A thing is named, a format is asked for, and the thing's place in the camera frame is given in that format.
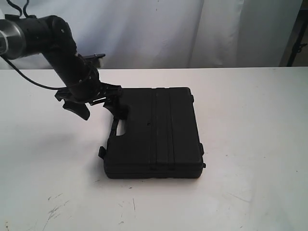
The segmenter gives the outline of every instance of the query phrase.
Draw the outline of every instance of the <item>white table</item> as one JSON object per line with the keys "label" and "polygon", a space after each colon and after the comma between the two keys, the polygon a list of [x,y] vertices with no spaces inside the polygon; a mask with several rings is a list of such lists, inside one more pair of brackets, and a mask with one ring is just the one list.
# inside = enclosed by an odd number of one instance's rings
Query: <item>white table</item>
{"label": "white table", "polygon": [[[52,70],[24,71],[62,86]],[[111,180],[111,114],[0,71],[0,230],[307,230],[308,68],[101,70],[123,87],[189,87],[207,168],[197,180]]]}

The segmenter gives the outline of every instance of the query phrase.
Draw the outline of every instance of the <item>white curtain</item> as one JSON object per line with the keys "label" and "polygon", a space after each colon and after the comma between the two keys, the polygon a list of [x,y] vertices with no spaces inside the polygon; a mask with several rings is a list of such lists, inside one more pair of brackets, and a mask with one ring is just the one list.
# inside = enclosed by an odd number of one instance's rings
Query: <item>white curtain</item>
{"label": "white curtain", "polygon": [[[23,6],[26,0],[12,2]],[[30,0],[28,13],[62,17],[79,53],[106,53],[104,68],[278,66],[301,2]],[[5,0],[0,9],[17,12]],[[14,63],[50,68],[41,55]]]}

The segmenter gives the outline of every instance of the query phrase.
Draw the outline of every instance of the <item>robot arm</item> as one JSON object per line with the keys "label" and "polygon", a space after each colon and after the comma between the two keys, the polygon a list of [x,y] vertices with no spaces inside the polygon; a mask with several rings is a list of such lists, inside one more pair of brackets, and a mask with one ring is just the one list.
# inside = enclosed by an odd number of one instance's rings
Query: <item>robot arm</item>
{"label": "robot arm", "polygon": [[0,20],[1,57],[12,65],[8,60],[38,53],[43,54],[66,85],[58,89],[57,100],[64,100],[64,109],[85,120],[90,116],[85,103],[110,103],[121,93],[120,86],[101,83],[93,63],[77,53],[70,27],[62,18],[28,15],[20,19],[17,15],[5,15]]}

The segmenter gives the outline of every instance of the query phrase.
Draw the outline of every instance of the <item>black plastic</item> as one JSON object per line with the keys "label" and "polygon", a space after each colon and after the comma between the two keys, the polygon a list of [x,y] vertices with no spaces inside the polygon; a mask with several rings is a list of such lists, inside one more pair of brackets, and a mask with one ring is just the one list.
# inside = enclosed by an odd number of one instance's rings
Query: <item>black plastic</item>
{"label": "black plastic", "polygon": [[[112,105],[104,107],[112,111]],[[205,164],[189,88],[122,89],[115,111],[126,112],[125,134],[114,122],[100,148],[109,178],[198,178]]]}

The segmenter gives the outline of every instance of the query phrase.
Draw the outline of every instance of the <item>black carrying case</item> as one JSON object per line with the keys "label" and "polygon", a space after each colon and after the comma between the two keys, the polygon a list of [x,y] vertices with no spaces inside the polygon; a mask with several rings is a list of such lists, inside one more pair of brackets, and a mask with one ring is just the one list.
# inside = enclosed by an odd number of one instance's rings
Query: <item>black carrying case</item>
{"label": "black carrying case", "polygon": [[[104,105],[112,111],[111,105]],[[114,116],[107,149],[100,148],[109,178],[198,178],[205,164],[189,88],[122,89],[125,134]]]}

